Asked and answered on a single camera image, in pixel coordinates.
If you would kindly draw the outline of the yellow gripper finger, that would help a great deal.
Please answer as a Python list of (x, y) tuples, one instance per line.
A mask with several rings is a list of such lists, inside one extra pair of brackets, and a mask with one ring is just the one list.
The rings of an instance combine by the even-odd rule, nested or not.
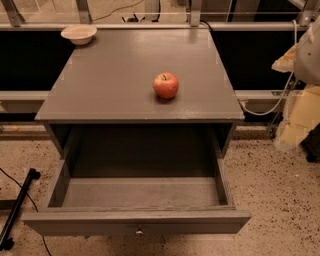
[(296, 148), (320, 124), (320, 87), (306, 85), (286, 99), (274, 146), (280, 151)]
[(271, 68), (278, 72), (293, 72), (296, 56), (296, 46), (293, 45), (283, 56), (275, 60)]

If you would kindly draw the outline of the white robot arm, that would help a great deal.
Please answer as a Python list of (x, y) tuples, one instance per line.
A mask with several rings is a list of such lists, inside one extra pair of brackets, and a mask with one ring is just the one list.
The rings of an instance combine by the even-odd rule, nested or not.
[(293, 72), (298, 81), (306, 84), (297, 95), (287, 98), (283, 120), (276, 131), (275, 147), (289, 151), (320, 124), (320, 17), (271, 68)]

